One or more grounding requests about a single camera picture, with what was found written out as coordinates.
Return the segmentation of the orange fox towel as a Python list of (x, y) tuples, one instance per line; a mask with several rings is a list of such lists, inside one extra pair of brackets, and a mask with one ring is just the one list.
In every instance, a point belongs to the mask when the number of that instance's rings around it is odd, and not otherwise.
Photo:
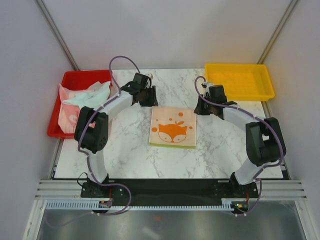
[(197, 115), (191, 108), (152, 109), (148, 141), (151, 146), (195, 149), (196, 141)]

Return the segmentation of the mint green towel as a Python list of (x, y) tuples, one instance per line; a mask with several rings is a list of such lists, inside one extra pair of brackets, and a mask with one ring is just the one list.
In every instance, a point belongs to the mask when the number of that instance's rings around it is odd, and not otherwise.
[(88, 89), (74, 94), (74, 97), (63, 100), (62, 103), (71, 106), (96, 108), (107, 101), (110, 96), (111, 82), (95, 82)]

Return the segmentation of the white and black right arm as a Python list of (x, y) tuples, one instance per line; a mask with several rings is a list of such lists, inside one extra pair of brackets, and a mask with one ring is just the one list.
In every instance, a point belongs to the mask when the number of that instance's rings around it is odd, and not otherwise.
[(234, 101), (214, 103), (202, 95), (198, 97), (194, 113), (200, 116), (213, 114), (245, 132), (247, 159), (230, 177), (232, 182), (228, 190), (232, 196), (241, 197), (247, 191), (246, 185), (253, 183), (264, 169), (283, 163), (286, 146), (276, 118), (261, 119)]

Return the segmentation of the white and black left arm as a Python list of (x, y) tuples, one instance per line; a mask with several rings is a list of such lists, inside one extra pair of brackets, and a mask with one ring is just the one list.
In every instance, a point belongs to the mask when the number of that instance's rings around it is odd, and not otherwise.
[(124, 86), (120, 93), (108, 99), (97, 109), (84, 106), (80, 110), (74, 139), (77, 150), (86, 156), (88, 177), (94, 182), (92, 191), (98, 197), (105, 197), (110, 186), (105, 167), (104, 148), (109, 137), (109, 123), (123, 110), (139, 104), (141, 107), (157, 107), (156, 87), (130, 89)]

